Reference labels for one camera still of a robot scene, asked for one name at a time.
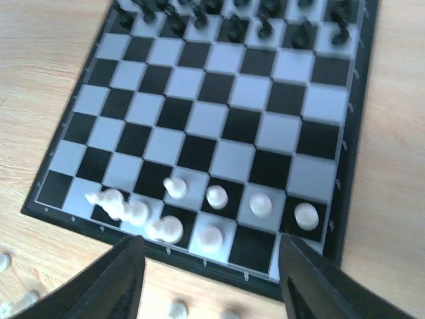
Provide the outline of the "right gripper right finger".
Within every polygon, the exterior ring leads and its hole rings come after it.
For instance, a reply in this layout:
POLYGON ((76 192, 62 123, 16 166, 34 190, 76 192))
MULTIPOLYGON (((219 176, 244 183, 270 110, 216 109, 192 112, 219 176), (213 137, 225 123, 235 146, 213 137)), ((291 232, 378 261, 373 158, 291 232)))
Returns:
POLYGON ((279 274, 288 318, 411 318, 295 235, 281 236, 279 274))

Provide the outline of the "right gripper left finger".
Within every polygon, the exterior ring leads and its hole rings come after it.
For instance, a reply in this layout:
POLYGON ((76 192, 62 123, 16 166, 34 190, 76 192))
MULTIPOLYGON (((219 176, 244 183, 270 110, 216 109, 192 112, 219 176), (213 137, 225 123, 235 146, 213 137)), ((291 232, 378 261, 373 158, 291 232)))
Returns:
POLYGON ((144 273, 144 239, 128 236, 13 318, 136 319, 144 273))

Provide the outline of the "white king piece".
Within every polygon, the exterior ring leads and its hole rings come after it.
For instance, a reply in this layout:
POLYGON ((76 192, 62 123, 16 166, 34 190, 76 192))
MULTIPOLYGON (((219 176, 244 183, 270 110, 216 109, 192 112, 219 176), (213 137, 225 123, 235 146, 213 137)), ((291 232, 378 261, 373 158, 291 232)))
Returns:
POLYGON ((183 236, 183 224, 172 215, 148 223, 145 227, 148 238, 169 244, 179 242, 183 236))

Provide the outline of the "white bishop piece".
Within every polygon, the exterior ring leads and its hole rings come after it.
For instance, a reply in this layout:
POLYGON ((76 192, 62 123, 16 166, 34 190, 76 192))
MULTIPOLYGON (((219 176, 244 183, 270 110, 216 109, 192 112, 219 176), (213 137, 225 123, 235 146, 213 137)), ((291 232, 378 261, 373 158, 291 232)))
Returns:
POLYGON ((196 235, 196 242, 201 252, 215 254, 224 245, 223 230, 216 225, 205 225, 196 235))

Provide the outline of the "white queen piece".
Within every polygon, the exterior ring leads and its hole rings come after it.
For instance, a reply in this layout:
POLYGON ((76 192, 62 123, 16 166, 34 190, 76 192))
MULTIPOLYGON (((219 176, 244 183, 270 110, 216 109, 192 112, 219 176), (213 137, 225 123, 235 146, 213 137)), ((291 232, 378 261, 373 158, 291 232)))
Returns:
POLYGON ((134 226, 143 226, 150 216, 150 209, 142 201, 124 203, 124 212, 122 221, 128 222, 134 226))

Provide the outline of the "white rook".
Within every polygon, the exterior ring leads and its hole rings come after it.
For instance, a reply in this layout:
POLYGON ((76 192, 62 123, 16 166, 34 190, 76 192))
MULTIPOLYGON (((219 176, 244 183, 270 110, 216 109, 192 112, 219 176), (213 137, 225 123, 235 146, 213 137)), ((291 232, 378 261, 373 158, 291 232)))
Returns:
POLYGON ((11 255, 9 253, 0 254, 0 272, 4 272, 11 266, 11 255))

